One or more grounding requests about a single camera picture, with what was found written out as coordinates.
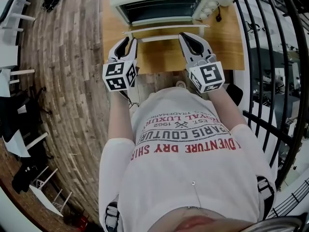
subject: wooden table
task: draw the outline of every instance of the wooden table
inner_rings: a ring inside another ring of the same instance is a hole
[[[103,0],[103,3],[103,54],[104,62],[106,62],[109,50],[116,42],[125,37],[122,32],[130,30],[130,28],[124,25],[112,13],[109,0]],[[218,11],[215,11],[206,20],[203,20],[204,24],[210,25],[210,28],[205,29],[204,38],[217,55],[218,61],[221,61],[224,70],[244,70],[241,34],[235,8],[231,5],[229,7],[220,7],[220,9],[221,22],[217,22],[215,18],[218,15]],[[134,27],[131,30],[161,25],[145,25]],[[198,34],[198,29],[195,28],[160,29],[135,33],[134,37],[143,38],[177,34],[181,31]],[[137,61],[138,67],[140,67],[140,74],[182,71],[186,65],[178,40],[140,43],[138,45]]]

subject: shoe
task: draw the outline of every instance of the shoe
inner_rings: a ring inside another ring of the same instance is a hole
[[[176,87],[187,88],[187,85],[185,84],[184,81],[178,81],[178,82],[176,83]]]

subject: backpack strap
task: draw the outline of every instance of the backpack strap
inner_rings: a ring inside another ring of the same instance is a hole
[[[257,188],[259,191],[259,201],[260,201],[259,221],[261,221],[266,219],[267,215],[269,214],[274,204],[275,191],[265,177],[257,176],[256,179],[257,179]]]
[[[118,222],[120,213],[117,208],[117,202],[111,202],[105,211],[105,225],[108,232],[117,232],[118,231]]]

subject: oven knob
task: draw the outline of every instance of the oven knob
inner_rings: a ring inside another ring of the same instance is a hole
[[[209,6],[210,8],[217,7],[217,3],[216,3],[216,2],[213,2],[213,1],[210,1],[210,2],[208,2],[208,6]]]
[[[201,19],[206,19],[208,17],[207,14],[201,13],[201,15],[199,16]]]
[[[205,9],[203,9],[203,12],[205,14],[210,14],[211,13],[211,9],[210,8],[205,8]]]

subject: white wall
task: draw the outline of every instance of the white wall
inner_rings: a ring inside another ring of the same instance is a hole
[[[1,188],[0,225],[6,232],[41,232],[15,207]]]
[[[293,165],[297,167],[296,171],[299,172],[299,174],[302,174],[309,168],[309,140],[303,141]]]

